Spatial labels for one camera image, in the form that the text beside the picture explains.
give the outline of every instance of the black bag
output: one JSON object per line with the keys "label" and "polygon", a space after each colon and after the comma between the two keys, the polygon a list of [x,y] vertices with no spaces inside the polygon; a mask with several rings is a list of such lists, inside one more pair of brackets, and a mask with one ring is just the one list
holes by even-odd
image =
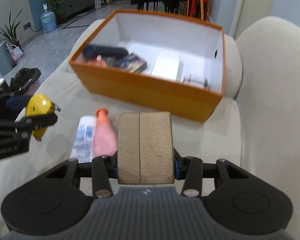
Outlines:
{"label": "black bag", "polygon": [[40,76],[41,72],[38,68],[22,68],[14,78],[11,78],[10,89],[15,92],[16,95],[23,95]]}

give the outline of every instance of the black cylindrical object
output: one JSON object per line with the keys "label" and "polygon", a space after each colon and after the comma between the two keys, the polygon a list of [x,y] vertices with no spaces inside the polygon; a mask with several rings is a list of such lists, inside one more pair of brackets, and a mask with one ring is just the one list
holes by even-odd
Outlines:
{"label": "black cylindrical object", "polygon": [[97,58],[99,55],[101,55],[101,57],[123,58],[129,55],[129,52],[125,48],[90,44],[84,47],[82,54],[85,58]]}

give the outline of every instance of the beige couch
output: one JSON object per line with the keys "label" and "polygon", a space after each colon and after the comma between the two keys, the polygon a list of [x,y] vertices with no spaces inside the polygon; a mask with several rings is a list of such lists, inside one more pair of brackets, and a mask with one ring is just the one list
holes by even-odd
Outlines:
{"label": "beige couch", "polygon": [[[72,53],[101,22],[81,35]],[[90,94],[68,59],[38,90],[61,107],[57,124],[42,142],[31,141],[29,153],[0,161],[0,206],[9,192],[70,156],[81,116],[107,107],[117,129],[119,112],[150,110]],[[204,162],[226,158],[283,190],[294,205],[287,230],[300,239],[300,29],[278,18],[262,19],[236,42],[226,37],[226,61],[226,95],[204,124],[173,116],[174,147]],[[116,191],[117,182],[111,184]],[[175,185],[180,190],[182,182]],[[204,180],[204,193],[212,189],[212,181]],[[92,194],[89,179],[81,190]],[[0,236],[7,232],[0,214]]]}

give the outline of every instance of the orange stool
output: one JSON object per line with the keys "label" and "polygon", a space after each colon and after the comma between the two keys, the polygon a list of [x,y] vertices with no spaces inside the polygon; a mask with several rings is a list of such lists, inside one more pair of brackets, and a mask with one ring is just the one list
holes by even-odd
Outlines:
{"label": "orange stool", "polygon": [[[202,20],[206,20],[208,18],[208,16],[210,15],[210,11],[209,11],[209,0],[192,0],[192,4],[191,4],[191,11],[190,11],[190,17],[194,16],[194,8],[195,8],[195,2],[196,1],[200,1],[200,8],[201,8],[201,19]],[[206,3],[206,15],[204,14],[204,7],[203,7],[203,2]],[[190,0],[188,0],[188,4],[187,4],[187,14],[189,14],[189,4]]]}

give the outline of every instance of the orange box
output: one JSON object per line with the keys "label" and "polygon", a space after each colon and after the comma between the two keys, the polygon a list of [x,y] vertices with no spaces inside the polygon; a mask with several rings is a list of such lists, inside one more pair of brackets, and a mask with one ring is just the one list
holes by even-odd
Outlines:
{"label": "orange box", "polygon": [[[87,63],[82,51],[90,43],[125,47],[145,59],[142,74]],[[151,77],[158,52],[179,53],[179,80]],[[69,63],[92,93],[171,112],[205,122],[225,91],[225,43],[221,26],[175,14],[115,10],[86,39]],[[195,73],[209,88],[187,81]]]}

